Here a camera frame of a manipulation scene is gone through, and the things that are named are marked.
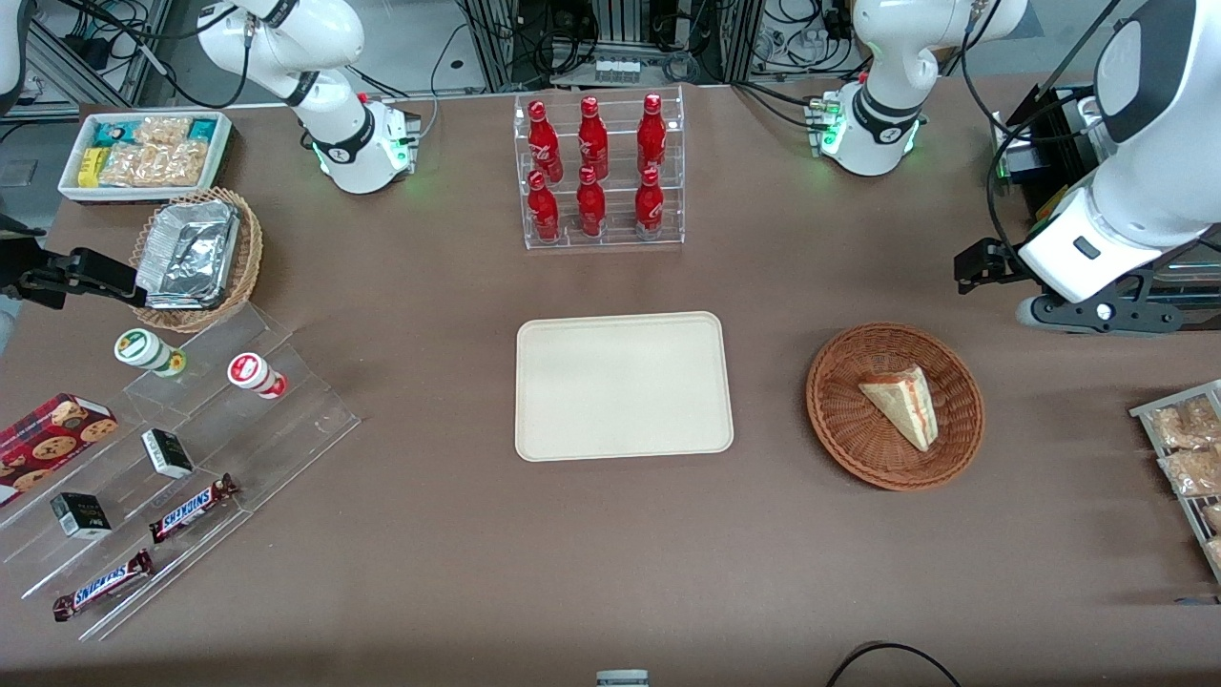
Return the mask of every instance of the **beige tray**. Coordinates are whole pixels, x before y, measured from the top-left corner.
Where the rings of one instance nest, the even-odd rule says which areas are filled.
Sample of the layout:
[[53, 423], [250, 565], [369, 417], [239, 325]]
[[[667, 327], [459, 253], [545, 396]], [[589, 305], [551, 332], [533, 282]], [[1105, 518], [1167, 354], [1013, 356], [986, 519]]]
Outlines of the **beige tray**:
[[717, 315], [532, 320], [518, 329], [523, 459], [718, 454], [733, 442]]

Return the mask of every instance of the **wicker basket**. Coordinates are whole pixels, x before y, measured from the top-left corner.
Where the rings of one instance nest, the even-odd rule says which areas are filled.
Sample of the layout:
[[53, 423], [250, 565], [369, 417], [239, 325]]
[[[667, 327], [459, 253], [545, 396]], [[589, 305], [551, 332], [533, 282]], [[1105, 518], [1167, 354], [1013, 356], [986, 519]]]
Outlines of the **wicker basket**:
[[[922, 454], [857, 388], [868, 373], [924, 370], [939, 436]], [[806, 378], [814, 433], [845, 470], [896, 492], [930, 489], [962, 472], [984, 436], [984, 403], [966, 364], [937, 338], [904, 323], [841, 331], [818, 353]]]
[[[154, 310], [153, 308], [132, 308], [136, 316], [149, 326], [171, 328], [182, 333], [195, 333], [209, 323], [221, 318], [230, 310], [250, 299], [254, 282], [259, 278], [259, 260], [263, 257], [263, 228], [259, 217], [254, 216], [250, 205], [241, 195], [225, 188], [198, 190], [182, 198], [170, 200], [168, 205], [186, 205], [205, 200], [225, 200], [242, 210], [242, 225], [238, 227], [238, 243], [233, 249], [233, 266], [230, 268], [228, 294], [225, 300], [211, 310]], [[153, 217], [144, 222], [144, 229], [136, 239], [136, 249], [128, 262], [139, 266], [144, 254], [144, 242], [148, 240]]]

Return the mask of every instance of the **brown tablecloth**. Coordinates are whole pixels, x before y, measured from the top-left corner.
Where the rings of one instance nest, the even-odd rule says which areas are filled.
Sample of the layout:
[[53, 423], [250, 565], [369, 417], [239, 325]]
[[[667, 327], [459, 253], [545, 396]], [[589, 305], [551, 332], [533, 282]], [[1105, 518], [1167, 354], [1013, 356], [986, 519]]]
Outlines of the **brown tablecloth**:
[[[1011, 106], [1015, 83], [985, 96]], [[659, 687], [821, 685], [871, 639], [971, 685], [1215, 682], [1221, 609], [1170, 603], [1215, 587], [1126, 410], [1221, 377], [1216, 337], [1055, 334], [1013, 320], [1029, 284], [958, 295], [951, 260], [990, 227], [985, 122], [957, 82], [882, 178], [811, 159], [729, 88], [685, 95], [687, 243], [612, 255], [526, 253], [510, 96], [446, 100], [419, 172], [369, 196], [319, 172], [288, 109], [233, 110], [226, 184], [266, 232], [255, 301], [366, 421], [105, 642], [5, 581], [0, 683], [591, 685], [636, 666]], [[126, 255], [148, 212], [66, 201], [51, 245]], [[724, 322], [728, 451], [515, 455], [523, 322], [702, 309]], [[810, 428], [811, 360], [868, 320], [941, 337], [983, 389], [983, 448], [941, 489], [867, 487]], [[134, 372], [110, 345], [133, 322], [100, 298], [26, 306], [0, 423], [116, 394]], [[853, 671], [937, 678], [899, 654]]]

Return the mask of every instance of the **red bottle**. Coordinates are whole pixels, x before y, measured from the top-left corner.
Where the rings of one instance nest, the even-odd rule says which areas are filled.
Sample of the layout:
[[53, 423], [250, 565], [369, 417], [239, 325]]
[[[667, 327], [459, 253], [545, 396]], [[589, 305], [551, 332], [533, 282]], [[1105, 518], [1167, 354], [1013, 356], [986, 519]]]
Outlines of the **red bottle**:
[[526, 181], [530, 183], [526, 204], [530, 205], [530, 218], [534, 220], [538, 240], [554, 243], [559, 240], [559, 205], [556, 204], [556, 195], [547, 188], [547, 179], [541, 171], [530, 170]]
[[581, 98], [581, 128], [576, 132], [581, 143], [581, 164], [593, 167], [598, 179], [610, 173], [610, 145], [607, 140], [607, 124], [598, 115], [598, 99], [590, 95]]
[[581, 187], [576, 189], [576, 205], [581, 212], [581, 231], [590, 238], [602, 236], [607, 218], [607, 195], [592, 166], [581, 167]]
[[636, 166], [643, 173], [650, 166], [662, 168], [665, 161], [665, 122], [662, 120], [662, 96], [645, 95], [645, 116], [636, 129]]
[[662, 232], [662, 203], [665, 196], [657, 185], [657, 167], [648, 167], [640, 174], [636, 189], [636, 236], [652, 240]]
[[541, 100], [534, 100], [526, 111], [530, 112], [530, 156], [535, 168], [542, 170], [552, 183], [559, 183], [564, 178], [564, 164], [559, 161], [559, 137], [547, 121], [547, 107]]

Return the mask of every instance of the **acrylic bottle rack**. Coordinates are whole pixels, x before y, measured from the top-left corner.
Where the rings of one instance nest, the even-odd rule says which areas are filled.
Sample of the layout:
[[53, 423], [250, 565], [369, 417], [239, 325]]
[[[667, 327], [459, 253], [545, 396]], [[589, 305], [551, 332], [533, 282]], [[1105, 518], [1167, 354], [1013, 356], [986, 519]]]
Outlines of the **acrylic bottle rack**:
[[[4, 565], [48, 624], [56, 598], [148, 549], [153, 577], [128, 583], [62, 624], [82, 641], [105, 638], [360, 423], [310, 372], [288, 337], [250, 304], [212, 323], [182, 347], [187, 370], [181, 376], [144, 373], [107, 404], [118, 431], [0, 510]], [[288, 378], [284, 395], [265, 400], [230, 384], [226, 367], [245, 351]], [[190, 476], [170, 480], [153, 470], [140, 436], [154, 427], [178, 436], [195, 466]], [[241, 487], [238, 494], [153, 543], [149, 523], [225, 473]], [[112, 531], [93, 542], [65, 537], [50, 506], [61, 492], [96, 497]]]
[[[642, 240], [636, 236], [636, 189], [640, 187], [640, 170], [636, 166], [636, 128], [643, 115], [645, 95], [662, 96], [662, 118], [665, 121], [665, 161], [659, 172], [659, 185], [665, 194], [662, 206], [661, 233], [656, 239]], [[683, 243], [686, 234], [685, 187], [686, 170], [683, 138], [686, 127], [683, 90], [678, 87], [654, 89], [597, 90], [598, 110], [607, 126], [610, 146], [610, 173], [602, 179], [607, 199], [606, 231], [598, 238], [586, 236], [579, 223], [576, 189], [580, 185], [578, 171], [581, 153], [576, 132], [581, 126], [580, 103], [570, 94], [559, 92], [518, 95], [514, 106], [513, 143], [518, 161], [518, 190], [521, 195], [521, 225], [526, 248], [597, 248], [603, 245], [657, 245]], [[542, 100], [547, 106], [547, 118], [559, 135], [559, 157], [564, 165], [564, 177], [551, 184], [559, 203], [559, 240], [543, 243], [535, 232], [530, 218], [526, 195], [530, 192], [526, 174], [534, 168], [530, 156], [530, 117], [526, 105]]]

